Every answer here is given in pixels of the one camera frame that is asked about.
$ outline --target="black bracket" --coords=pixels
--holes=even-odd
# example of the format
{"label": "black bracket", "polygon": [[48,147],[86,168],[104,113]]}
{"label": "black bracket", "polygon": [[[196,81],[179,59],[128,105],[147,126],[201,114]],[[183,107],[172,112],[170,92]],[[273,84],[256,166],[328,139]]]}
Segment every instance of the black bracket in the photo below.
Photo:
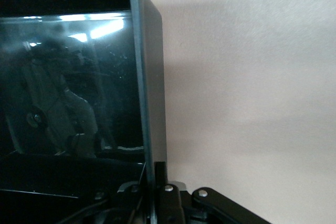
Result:
{"label": "black bracket", "polygon": [[168,184],[164,162],[157,163],[155,171],[158,224],[270,224],[211,188],[190,195]]}

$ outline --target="transparent window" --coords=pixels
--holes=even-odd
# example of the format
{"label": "transparent window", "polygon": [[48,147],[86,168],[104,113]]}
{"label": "transparent window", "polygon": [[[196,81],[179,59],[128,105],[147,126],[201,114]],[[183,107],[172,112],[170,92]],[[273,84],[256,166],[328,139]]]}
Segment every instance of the transparent window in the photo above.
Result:
{"label": "transparent window", "polygon": [[143,152],[130,12],[2,18],[0,43],[3,146],[79,157]]}

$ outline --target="silver screw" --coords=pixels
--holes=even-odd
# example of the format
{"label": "silver screw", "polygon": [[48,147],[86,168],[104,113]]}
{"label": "silver screw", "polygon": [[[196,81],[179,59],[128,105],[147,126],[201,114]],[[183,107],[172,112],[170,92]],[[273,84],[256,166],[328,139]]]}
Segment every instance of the silver screw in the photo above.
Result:
{"label": "silver screw", "polygon": [[206,197],[206,196],[208,196],[208,192],[206,190],[199,190],[198,195],[200,197]]}
{"label": "silver screw", "polygon": [[166,186],[164,187],[164,190],[165,190],[165,191],[172,191],[172,190],[174,190],[174,187],[172,187],[171,185],[166,185]]}
{"label": "silver screw", "polygon": [[38,123],[42,122],[41,116],[39,114],[34,115],[34,120]]}

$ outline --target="plastic case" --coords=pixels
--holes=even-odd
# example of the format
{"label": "plastic case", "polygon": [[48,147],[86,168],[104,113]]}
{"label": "plastic case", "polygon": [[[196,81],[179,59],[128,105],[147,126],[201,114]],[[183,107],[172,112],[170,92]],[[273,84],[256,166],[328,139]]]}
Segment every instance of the plastic case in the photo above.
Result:
{"label": "plastic case", "polygon": [[150,0],[0,6],[1,223],[57,222],[71,211],[55,207],[75,211],[97,192],[123,208],[120,188],[141,183],[155,223],[154,163],[166,161],[159,12]]}

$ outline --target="beige wall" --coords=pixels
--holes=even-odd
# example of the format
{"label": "beige wall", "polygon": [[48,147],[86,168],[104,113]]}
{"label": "beige wall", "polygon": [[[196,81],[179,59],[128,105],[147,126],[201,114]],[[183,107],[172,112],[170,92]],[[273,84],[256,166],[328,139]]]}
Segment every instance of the beige wall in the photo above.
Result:
{"label": "beige wall", "polygon": [[152,0],[169,179],[273,223],[336,223],[336,0]]}

